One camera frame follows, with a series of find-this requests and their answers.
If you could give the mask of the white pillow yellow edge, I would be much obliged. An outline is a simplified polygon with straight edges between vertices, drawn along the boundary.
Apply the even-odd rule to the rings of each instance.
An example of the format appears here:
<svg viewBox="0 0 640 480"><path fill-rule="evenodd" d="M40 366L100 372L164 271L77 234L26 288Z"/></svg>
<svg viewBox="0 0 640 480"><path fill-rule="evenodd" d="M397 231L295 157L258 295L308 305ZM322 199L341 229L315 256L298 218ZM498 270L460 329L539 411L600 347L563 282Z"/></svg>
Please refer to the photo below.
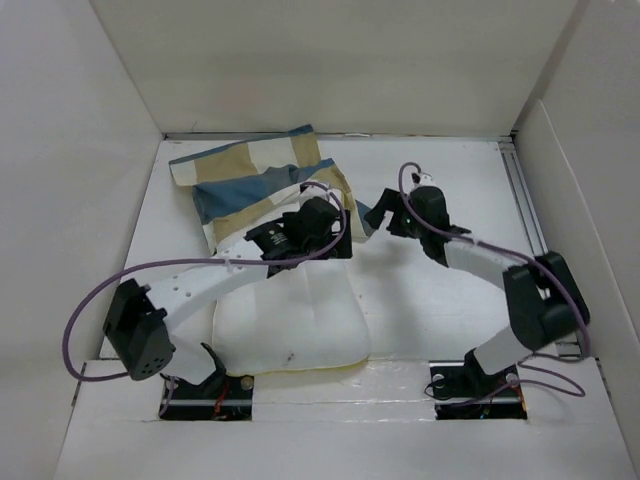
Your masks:
<svg viewBox="0 0 640 480"><path fill-rule="evenodd" d="M235 376L347 367L371 354L345 260L308 261L224 296L212 341Z"/></svg>

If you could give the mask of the plaid beige blue pillowcase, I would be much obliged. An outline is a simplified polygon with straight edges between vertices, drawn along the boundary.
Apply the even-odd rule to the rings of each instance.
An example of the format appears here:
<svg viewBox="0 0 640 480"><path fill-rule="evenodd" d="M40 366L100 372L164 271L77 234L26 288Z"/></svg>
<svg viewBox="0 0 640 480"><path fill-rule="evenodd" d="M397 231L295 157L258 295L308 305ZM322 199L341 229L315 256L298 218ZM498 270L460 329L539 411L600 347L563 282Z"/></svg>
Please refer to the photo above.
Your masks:
<svg viewBox="0 0 640 480"><path fill-rule="evenodd" d="M209 250L232 244L250 226L301 200L300 184L323 183L340 195L351 213L351 231L363 243L373 234L346 176L321 156L309 124L280 134L229 143L169 162L175 184L191 189Z"/></svg>

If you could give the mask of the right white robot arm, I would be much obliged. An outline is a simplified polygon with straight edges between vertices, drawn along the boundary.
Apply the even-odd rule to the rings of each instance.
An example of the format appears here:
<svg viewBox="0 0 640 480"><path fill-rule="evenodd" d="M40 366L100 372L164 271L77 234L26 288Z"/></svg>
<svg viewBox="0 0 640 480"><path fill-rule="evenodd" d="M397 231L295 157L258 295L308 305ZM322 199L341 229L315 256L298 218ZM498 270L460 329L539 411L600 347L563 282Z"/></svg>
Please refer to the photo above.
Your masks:
<svg viewBox="0 0 640 480"><path fill-rule="evenodd" d="M585 333L590 312L564 257L549 251L536 257L475 241L470 230L450 221L443 192L417 186L410 194L385 189L364 216L374 230L385 215L393 236L417 240L438 264L478 277L504 292L509 321L463 363L429 387L437 399L484 397L508 370L561 338Z"/></svg>

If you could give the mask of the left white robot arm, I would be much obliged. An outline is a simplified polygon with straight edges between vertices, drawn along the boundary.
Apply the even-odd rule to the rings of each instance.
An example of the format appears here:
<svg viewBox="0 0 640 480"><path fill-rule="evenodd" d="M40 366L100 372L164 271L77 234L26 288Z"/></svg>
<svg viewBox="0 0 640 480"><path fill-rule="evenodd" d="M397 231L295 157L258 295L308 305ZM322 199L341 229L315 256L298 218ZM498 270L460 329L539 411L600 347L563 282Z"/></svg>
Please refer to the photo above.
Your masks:
<svg viewBox="0 0 640 480"><path fill-rule="evenodd" d="M352 255L350 213L321 196L294 212L249 229L227 249L196 259L189 269L141 285L135 279L116 289L103 330L134 381L172 377L201 396L216 394L226 368L213 349L191 344L175 331L199 310L250 284L309 260Z"/></svg>

